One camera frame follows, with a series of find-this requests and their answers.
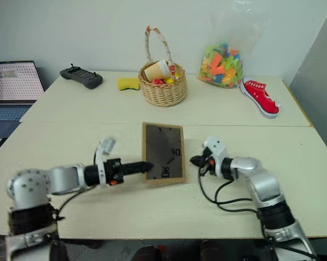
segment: paper cup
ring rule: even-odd
[[[158,61],[144,70],[149,82],[154,79],[166,79],[170,77],[170,71],[165,60]]]

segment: laptop keyboard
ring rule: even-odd
[[[0,121],[19,121],[30,106],[0,106]]]

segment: laptop screen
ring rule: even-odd
[[[0,104],[32,104],[43,93],[33,61],[0,62]]]

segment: red sneaker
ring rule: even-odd
[[[279,113],[280,104],[271,100],[265,91],[266,84],[244,77],[240,83],[240,91],[250,98],[266,118],[274,118]]]

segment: laptop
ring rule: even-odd
[[[21,117],[44,94],[33,61],[0,62],[0,138],[7,138]]]

